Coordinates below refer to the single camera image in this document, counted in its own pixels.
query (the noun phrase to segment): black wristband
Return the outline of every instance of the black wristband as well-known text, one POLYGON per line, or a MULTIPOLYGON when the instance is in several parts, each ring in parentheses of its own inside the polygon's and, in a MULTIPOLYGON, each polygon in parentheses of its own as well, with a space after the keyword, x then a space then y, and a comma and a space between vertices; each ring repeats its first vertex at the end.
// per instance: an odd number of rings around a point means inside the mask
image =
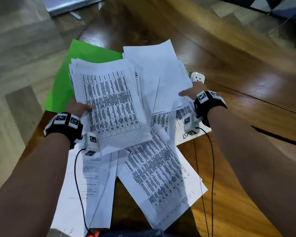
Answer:
POLYGON ((73 149, 75 146, 74 141, 76 139, 82 139, 82 129, 83 125, 79 117, 68 112, 63 112, 51 119, 44 130, 44 134, 45 137, 51 133, 61 133, 67 136, 70 141, 70 149, 73 149))
POLYGON ((201 117, 203 124, 207 127, 210 127, 207 114, 211 108, 216 106, 223 106, 227 109, 224 100, 214 91, 202 91, 194 101, 196 117, 201 117))

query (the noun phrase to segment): person's left arm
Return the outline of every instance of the person's left arm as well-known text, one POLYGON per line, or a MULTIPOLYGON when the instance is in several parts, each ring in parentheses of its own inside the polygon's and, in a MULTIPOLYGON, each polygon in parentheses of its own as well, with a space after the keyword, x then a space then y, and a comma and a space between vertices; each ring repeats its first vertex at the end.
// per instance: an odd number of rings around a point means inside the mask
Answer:
MULTIPOLYGON (((88 105, 70 101, 66 112, 81 117, 88 105)), ((64 181, 69 139, 49 134, 14 168, 0 188, 0 236, 45 237, 64 181)))

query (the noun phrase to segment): green folder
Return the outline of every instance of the green folder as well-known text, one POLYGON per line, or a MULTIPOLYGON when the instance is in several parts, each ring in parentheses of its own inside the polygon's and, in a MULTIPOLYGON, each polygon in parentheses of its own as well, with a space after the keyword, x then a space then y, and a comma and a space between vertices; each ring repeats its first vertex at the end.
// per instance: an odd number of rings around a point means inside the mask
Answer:
POLYGON ((55 76, 53 88, 45 102, 44 109, 47 111, 64 112, 68 101, 74 95, 69 77, 71 58, 79 58, 92 63, 104 63, 123 59, 122 53, 73 40, 62 66, 55 76))

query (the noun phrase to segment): forearm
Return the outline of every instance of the forearm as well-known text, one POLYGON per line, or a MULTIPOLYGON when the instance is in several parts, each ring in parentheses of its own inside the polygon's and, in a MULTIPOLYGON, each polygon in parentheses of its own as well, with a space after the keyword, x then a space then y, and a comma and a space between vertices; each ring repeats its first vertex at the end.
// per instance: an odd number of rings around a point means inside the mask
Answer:
POLYGON ((0 188, 0 236, 46 236, 63 184, 70 147, 48 135, 0 188))
POLYGON ((224 107, 207 117, 249 197, 283 235, 296 236, 296 162, 224 107))

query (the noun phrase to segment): hand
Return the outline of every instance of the hand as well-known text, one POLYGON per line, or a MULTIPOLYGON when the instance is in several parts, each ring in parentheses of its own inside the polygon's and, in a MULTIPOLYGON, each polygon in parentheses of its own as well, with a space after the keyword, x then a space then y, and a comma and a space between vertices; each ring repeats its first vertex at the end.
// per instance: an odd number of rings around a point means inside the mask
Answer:
POLYGON ((192 83, 193 87, 179 92, 179 96, 188 96, 192 100, 195 100, 197 94, 199 94, 202 91, 208 91, 207 87, 203 83, 198 81, 194 81, 192 83))
POLYGON ((88 111, 91 110, 92 106, 91 105, 87 105, 87 104, 83 104, 83 103, 79 103, 76 101, 75 97, 73 97, 66 108, 65 112, 68 112, 72 115, 81 117, 83 115, 84 111, 88 111))

